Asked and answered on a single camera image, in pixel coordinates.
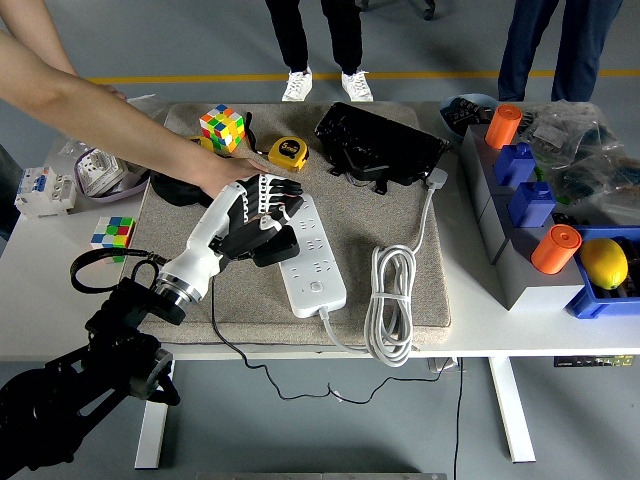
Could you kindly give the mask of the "person's right hand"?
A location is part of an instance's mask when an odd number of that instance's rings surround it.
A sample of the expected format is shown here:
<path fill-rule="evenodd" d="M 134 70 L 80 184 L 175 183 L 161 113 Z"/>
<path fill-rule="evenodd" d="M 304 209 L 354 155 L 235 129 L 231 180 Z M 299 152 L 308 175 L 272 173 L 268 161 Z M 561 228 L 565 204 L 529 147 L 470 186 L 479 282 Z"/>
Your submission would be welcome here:
<path fill-rule="evenodd" d="M 230 183 L 268 172 L 267 167 L 250 159 L 216 158 L 205 166 L 197 185 L 209 197 L 215 198 Z"/>

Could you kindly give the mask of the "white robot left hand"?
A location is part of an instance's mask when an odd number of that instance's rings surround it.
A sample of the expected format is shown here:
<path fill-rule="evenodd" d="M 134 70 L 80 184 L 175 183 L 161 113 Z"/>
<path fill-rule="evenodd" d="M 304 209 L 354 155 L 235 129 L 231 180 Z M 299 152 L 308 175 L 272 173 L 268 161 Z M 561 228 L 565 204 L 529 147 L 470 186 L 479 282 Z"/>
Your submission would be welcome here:
<path fill-rule="evenodd" d="M 303 204 L 301 184 L 258 174 L 226 185 L 203 214 L 185 250 L 164 265 L 154 291 L 199 302 L 221 262 L 239 258 L 278 235 Z"/>

